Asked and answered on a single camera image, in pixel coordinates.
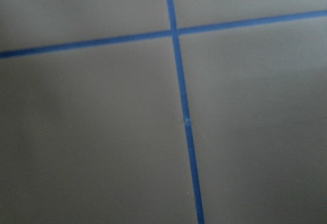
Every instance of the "blue tape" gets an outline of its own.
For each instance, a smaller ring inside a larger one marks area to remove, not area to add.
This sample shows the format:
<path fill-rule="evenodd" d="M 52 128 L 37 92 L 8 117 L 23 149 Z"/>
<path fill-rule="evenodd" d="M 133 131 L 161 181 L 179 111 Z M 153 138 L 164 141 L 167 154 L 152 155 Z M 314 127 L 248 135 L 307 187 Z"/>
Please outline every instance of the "blue tape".
<path fill-rule="evenodd" d="M 271 16 L 271 17 L 263 17 L 263 18 L 256 18 L 256 19 L 223 22 L 223 23 L 203 25 L 203 26 L 197 26 L 197 27 L 182 28 L 182 29 L 179 29 L 179 34 L 180 35 L 181 34 L 183 34 L 183 35 L 184 34 L 195 34 L 195 33 L 201 33 L 201 32 L 256 26 L 256 25 L 270 24 L 270 23 L 275 23 L 275 22 L 294 21 L 294 20 L 323 17 L 323 16 L 327 16 L 327 10 L 312 11 L 312 12 L 305 12 L 305 13 L 295 13 L 295 14 L 288 14 L 288 15 L 281 15 L 281 16 Z"/>
<path fill-rule="evenodd" d="M 188 150 L 189 150 L 189 160 L 190 160 L 190 166 L 191 166 L 191 174 L 192 174 L 193 191 L 194 191 L 194 197 L 195 197 L 197 218 L 198 218 L 199 224 L 204 224 L 202 199 L 201 199 L 200 183 L 199 183 L 199 176 L 198 176 L 198 167 L 197 167 L 197 163 L 196 163 L 188 96 L 187 96 L 187 92 L 186 92 L 186 84 L 185 84 L 185 78 L 184 78 L 182 56 L 181 56 L 180 45 L 179 45 L 174 0 L 167 0 L 167 6 L 168 6 L 168 12 L 169 12 L 169 20 L 170 20 L 170 26 L 171 26 L 172 39 L 173 39 L 173 47 L 174 47 L 174 54 L 175 54 L 175 61 L 176 61 L 180 98 L 181 98 L 181 103 L 182 103 L 182 111 L 183 111 L 183 116 L 184 116 L 184 121 L 185 121 L 185 133 L 186 133 L 186 140 L 187 140 Z"/>
<path fill-rule="evenodd" d="M 146 39 L 153 39 L 153 38 L 162 38 L 171 36 L 171 31 L 158 31 L 158 32 L 151 32 L 151 33 L 142 33 L 142 34 L 135 34 L 135 35 L 126 35 L 126 36 L 118 36 L 118 37 L 111 37 L 105 39 L 96 39 L 96 40 L 87 40 L 87 41 L 80 41 L 80 42 L 73 42 L 67 44 L 57 44 L 57 45 L 49 45 L 49 46 L 41 46 L 41 47 L 34 47 L 34 48 L 27 48 L 27 49 L 18 49 L 15 51 L 6 51 L 0 52 L 0 59 L 8 58 L 8 57 L 18 57 L 18 56 L 25 56 L 25 55 L 32 55 L 32 54 L 40 54 L 46 52 L 57 52 L 57 51 L 64 51 L 68 49 L 76 49 L 76 48 L 85 48 L 97 45 L 105 45 L 105 44 L 116 44 L 122 42 L 131 42 L 131 41 L 138 41 L 138 40 L 146 40 Z"/>

